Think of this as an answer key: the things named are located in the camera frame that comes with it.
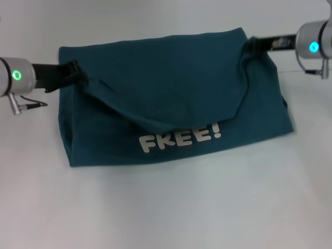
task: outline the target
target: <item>blue indicator light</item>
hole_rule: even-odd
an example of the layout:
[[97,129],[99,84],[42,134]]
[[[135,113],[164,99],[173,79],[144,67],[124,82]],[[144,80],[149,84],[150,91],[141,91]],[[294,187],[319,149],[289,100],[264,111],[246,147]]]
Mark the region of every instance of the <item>blue indicator light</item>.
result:
[[317,42],[315,42],[315,41],[314,41],[312,44],[310,44],[310,46],[309,46],[309,50],[310,50],[310,52],[312,52],[312,53],[317,53],[319,49],[320,49],[320,46],[319,46],[319,44],[318,44]]

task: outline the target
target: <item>white background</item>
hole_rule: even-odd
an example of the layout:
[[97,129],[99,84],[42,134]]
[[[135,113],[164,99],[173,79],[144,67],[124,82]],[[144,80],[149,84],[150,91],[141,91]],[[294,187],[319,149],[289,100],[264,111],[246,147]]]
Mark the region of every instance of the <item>white background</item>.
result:
[[[57,63],[61,46],[243,27],[296,33],[324,0],[1,0],[0,54]],[[59,93],[20,117],[0,99],[0,248],[332,248],[332,82],[271,54],[295,133],[136,167],[70,168]]]

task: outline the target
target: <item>white table surface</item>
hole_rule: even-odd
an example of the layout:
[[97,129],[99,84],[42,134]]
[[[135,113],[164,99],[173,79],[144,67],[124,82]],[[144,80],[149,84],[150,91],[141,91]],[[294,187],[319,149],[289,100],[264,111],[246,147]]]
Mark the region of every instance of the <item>white table surface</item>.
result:
[[[1,55],[56,63],[60,46],[238,26],[287,34],[328,15],[324,1],[309,0],[94,3],[4,0]],[[272,57],[281,72],[298,69],[292,53]],[[331,249],[332,82],[279,77],[295,133],[135,167],[70,168],[58,91],[34,91],[49,106],[20,117],[0,99],[0,248]]]

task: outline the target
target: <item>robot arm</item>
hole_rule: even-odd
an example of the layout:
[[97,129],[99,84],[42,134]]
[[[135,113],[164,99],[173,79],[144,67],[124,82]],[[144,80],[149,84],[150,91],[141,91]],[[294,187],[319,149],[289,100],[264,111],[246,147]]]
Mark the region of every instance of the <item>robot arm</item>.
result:
[[[332,9],[332,0],[327,1]],[[332,58],[332,11],[327,21],[306,23],[294,35],[255,38],[247,49],[254,53],[295,50],[298,63],[305,73],[328,79],[328,60]],[[322,68],[308,70],[300,58],[322,59]],[[9,97],[15,115],[22,112],[15,95],[28,94],[35,88],[45,88],[45,92],[52,92],[86,80],[77,61],[65,65],[44,65],[31,64],[26,59],[0,58],[0,96]]]

